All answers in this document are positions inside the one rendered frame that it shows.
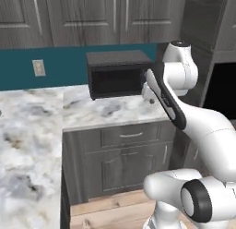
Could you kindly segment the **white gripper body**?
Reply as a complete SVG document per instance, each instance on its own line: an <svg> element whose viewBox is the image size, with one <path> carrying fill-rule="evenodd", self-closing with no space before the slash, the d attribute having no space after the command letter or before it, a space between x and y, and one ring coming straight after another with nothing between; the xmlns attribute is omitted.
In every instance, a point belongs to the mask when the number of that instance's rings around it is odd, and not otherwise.
<svg viewBox="0 0 236 229"><path fill-rule="evenodd" d="M156 101L156 96L153 93L153 91L150 89L148 84L143 85L141 94L142 94L143 99L147 102L149 102L150 99L154 99Z"/></svg>

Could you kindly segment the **black microwave oven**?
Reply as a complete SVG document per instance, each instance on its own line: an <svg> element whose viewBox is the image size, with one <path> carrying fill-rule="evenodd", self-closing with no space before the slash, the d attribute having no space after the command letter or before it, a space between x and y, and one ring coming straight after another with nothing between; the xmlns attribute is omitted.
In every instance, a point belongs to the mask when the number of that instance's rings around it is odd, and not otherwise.
<svg viewBox="0 0 236 229"><path fill-rule="evenodd" d="M86 53L92 100L139 95L152 60L140 50Z"/></svg>

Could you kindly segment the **grey drawer front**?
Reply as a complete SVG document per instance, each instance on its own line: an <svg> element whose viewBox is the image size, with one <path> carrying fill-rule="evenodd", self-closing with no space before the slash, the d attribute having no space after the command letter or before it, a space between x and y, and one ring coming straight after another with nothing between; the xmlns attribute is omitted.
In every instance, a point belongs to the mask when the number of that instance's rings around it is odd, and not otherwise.
<svg viewBox="0 0 236 229"><path fill-rule="evenodd" d="M121 146L157 140L159 133L160 125L157 123L108 127L100 131L101 146Z"/></svg>

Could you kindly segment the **grey base cupboard door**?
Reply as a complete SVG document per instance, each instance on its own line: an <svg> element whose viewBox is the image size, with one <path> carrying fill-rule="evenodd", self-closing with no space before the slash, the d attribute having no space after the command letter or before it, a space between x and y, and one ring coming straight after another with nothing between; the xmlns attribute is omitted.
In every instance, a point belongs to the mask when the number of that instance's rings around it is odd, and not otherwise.
<svg viewBox="0 0 236 229"><path fill-rule="evenodd" d="M165 164L162 164L163 162L163 155L164 155L164 150L165 150L165 145L168 146L168 153L167 153L167 159ZM165 142L165 143L161 143L161 157L160 157L160 167L159 169L161 171L166 171L169 169L169 165L170 165L170 160L171 160L171 153L172 153L172 148L173 148L173 142L169 141L169 142Z"/></svg>
<svg viewBox="0 0 236 229"><path fill-rule="evenodd" d="M85 155L88 197L141 187L144 178L163 166L166 147L152 144Z"/></svg>

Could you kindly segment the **tall grey cupboard unit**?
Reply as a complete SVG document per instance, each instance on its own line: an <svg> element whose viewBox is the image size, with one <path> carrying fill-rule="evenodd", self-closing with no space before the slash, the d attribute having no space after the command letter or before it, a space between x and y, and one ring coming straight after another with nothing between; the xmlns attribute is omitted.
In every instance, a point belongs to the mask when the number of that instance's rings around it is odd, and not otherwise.
<svg viewBox="0 0 236 229"><path fill-rule="evenodd" d="M186 0L180 36L191 44L199 69L184 100L202 106L214 65L236 62L236 0Z"/></svg>

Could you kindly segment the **grey wall cupboard door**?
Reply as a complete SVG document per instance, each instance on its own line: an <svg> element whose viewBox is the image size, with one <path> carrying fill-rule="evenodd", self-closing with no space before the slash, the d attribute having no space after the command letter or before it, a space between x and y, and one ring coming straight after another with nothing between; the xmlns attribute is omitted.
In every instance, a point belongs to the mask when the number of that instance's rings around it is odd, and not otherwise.
<svg viewBox="0 0 236 229"><path fill-rule="evenodd" d="M113 32L112 0L47 0L54 46L91 46L119 41L118 3Z"/></svg>
<svg viewBox="0 0 236 229"><path fill-rule="evenodd" d="M185 0L129 0L128 32L125 3L121 0L120 44L179 39Z"/></svg>
<svg viewBox="0 0 236 229"><path fill-rule="evenodd" d="M41 48L53 45L46 0L38 0L42 36L33 0L0 0L0 49Z"/></svg>

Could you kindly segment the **beige wall outlet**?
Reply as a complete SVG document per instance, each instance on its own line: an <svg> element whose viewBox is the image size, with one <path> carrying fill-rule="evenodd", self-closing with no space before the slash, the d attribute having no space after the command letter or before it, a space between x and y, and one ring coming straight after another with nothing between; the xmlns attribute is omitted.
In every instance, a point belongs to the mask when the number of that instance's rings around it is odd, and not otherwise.
<svg viewBox="0 0 236 229"><path fill-rule="evenodd" d="M33 70L36 77L43 77L46 75L44 63L42 60L33 60Z"/></svg>

